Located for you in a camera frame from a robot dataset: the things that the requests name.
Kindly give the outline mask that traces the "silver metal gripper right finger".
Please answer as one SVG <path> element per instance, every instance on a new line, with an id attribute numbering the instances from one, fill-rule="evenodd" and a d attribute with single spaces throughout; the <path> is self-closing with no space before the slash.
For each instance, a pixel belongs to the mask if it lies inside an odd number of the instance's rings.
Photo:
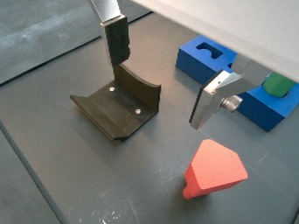
<path id="1" fill-rule="evenodd" d="M 189 118 L 194 129 L 201 128 L 218 108 L 233 112 L 242 101 L 238 94 L 256 88 L 270 74 L 269 68 L 240 54 L 230 69 L 230 73 L 218 70 L 200 87 Z"/>

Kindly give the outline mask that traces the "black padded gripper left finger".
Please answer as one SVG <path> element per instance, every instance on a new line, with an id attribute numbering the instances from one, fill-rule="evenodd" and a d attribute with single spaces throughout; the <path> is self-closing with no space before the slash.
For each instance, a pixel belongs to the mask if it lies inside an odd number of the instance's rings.
<path id="1" fill-rule="evenodd" d="M 130 53 L 126 17 L 120 12 L 117 0 L 88 0 L 88 3 L 98 18 L 110 65 L 114 67 L 128 59 Z"/>

